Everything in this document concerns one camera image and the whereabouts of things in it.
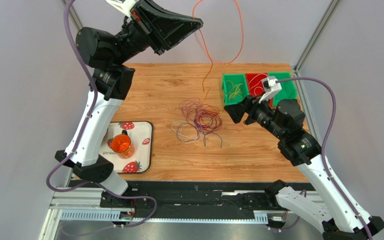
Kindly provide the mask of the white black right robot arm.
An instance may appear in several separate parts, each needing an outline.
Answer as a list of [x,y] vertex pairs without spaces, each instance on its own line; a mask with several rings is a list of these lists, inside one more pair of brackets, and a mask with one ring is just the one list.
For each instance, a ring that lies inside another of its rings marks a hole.
[[282,180],[265,188],[273,207],[288,209],[318,229],[325,240],[370,240],[384,229],[384,221],[365,211],[337,178],[318,141],[304,130],[305,113],[295,99],[276,108],[246,96],[224,110],[234,123],[258,123],[278,139],[278,149],[311,183],[323,201],[318,205]]

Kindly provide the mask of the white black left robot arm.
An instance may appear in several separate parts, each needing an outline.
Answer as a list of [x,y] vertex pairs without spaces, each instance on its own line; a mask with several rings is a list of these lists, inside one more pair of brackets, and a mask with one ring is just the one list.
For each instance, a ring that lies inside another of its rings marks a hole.
[[55,158],[80,179],[121,197],[128,184],[99,151],[110,122],[132,85],[135,70],[125,63],[147,48],[162,55],[204,23],[201,18],[166,10],[152,0],[111,0],[109,4],[125,16],[119,33],[83,27],[76,36],[69,24],[73,1],[65,5],[65,32],[89,80],[89,89],[73,139],[66,149],[57,151]]

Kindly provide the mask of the green storage bin left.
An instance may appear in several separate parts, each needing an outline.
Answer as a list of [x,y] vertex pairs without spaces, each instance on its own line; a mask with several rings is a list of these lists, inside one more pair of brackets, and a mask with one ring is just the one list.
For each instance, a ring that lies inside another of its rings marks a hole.
[[241,102],[249,95],[244,73],[223,74],[222,90],[224,105],[232,105]]

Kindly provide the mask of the green storage bin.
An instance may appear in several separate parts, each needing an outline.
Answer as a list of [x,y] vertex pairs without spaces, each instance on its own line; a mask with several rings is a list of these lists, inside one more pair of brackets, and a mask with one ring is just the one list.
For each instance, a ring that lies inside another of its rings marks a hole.
[[224,105],[232,105],[241,102],[249,95],[244,73],[223,74],[222,90]]
[[[277,80],[289,79],[292,77],[290,72],[268,72],[269,77],[275,77]],[[281,82],[281,91],[271,100],[271,106],[276,107],[281,100],[296,100],[298,93],[293,81]]]

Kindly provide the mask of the red storage bin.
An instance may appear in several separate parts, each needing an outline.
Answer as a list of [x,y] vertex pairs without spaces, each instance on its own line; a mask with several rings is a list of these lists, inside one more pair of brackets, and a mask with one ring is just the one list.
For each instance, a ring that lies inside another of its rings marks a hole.
[[262,96],[264,94],[263,85],[261,80],[268,77],[267,73],[245,73],[245,80],[250,95],[254,97]]

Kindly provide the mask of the green storage bin right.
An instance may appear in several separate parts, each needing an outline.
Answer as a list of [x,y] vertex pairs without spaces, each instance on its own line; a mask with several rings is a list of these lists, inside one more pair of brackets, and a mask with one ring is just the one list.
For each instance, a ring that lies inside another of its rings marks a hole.
[[[289,79],[292,77],[290,72],[268,72],[269,77],[275,77],[277,80]],[[281,100],[296,100],[298,93],[293,81],[281,82],[281,91],[271,100],[271,106],[276,107]]]

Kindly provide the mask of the white strawberry print tray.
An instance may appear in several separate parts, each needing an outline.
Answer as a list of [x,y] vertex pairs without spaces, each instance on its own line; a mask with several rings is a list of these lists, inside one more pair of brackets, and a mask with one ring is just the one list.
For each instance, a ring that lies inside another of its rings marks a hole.
[[[127,130],[135,152],[127,159],[120,158],[111,149],[111,140]],[[138,174],[148,170],[151,165],[154,126],[149,121],[111,122],[106,135],[103,137],[99,154],[114,165],[119,174]]]

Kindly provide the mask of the orange transparent cup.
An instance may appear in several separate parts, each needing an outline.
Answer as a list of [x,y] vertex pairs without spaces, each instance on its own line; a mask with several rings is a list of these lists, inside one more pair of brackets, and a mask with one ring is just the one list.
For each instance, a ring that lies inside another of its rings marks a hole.
[[132,139],[128,135],[128,131],[123,129],[121,134],[115,136],[111,140],[112,151],[121,159],[131,158],[135,153],[135,146]]

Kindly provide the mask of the aluminium frame post left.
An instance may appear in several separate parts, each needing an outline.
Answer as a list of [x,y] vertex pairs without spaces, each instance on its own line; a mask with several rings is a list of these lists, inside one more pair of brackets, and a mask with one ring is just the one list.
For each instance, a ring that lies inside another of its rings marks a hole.
[[74,1],[67,0],[63,13],[63,22],[68,42],[80,64],[86,73],[90,73],[87,67],[99,72],[108,68],[111,63],[107,57],[112,56],[111,47],[105,42],[106,32],[91,28],[82,27],[78,29],[76,38],[73,37],[71,31],[70,20],[77,27],[81,26],[81,21],[73,7]]

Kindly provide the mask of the aluminium frame post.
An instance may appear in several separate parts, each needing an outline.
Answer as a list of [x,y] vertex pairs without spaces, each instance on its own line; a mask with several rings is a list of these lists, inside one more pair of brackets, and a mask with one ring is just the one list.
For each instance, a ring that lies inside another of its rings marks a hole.
[[108,68],[111,63],[107,57],[112,56],[111,47],[105,42],[106,32],[91,28],[82,27],[78,29],[76,38],[73,37],[71,31],[70,20],[77,27],[81,26],[81,21],[73,7],[74,1],[67,0],[63,13],[63,22],[68,42],[80,64],[86,73],[90,73],[87,67],[99,72]]
[[300,55],[297,63],[294,66],[294,72],[298,74],[304,67],[306,61],[311,55],[313,49],[317,45],[320,37],[322,36],[324,30],[327,28],[331,18],[334,16],[342,0],[331,0],[322,15],[319,23],[317,24],[315,30],[313,31],[308,43],[306,44],[302,54]]

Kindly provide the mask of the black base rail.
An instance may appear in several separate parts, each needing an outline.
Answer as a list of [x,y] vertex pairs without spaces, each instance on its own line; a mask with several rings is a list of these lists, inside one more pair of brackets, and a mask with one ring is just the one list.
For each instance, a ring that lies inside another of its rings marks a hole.
[[289,211],[272,203],[265,189],[272,182],[205,182],[130,180],[125,196],[115,199],[98,191],[98,206],[135,210],[137,218],[153,219],[233,219],[254,218],[255,211],[274,211],[284,217]]

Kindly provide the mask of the aluminium frame post right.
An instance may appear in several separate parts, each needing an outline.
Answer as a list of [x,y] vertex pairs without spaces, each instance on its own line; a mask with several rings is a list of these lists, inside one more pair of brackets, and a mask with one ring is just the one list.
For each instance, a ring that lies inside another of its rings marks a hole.
[[306,61],[311,55],[313,49],[317,45],[320,37],[322,36],[324,30],[327,28],[331,18],[334,16],[342,0],[331,0],[322,15],[319,23],[317,24],[315,30],[313,31],[308,43],[306,44],[302,54],[300,55],[297,63],[294,66],[294,72],[298,74],[304,67]]

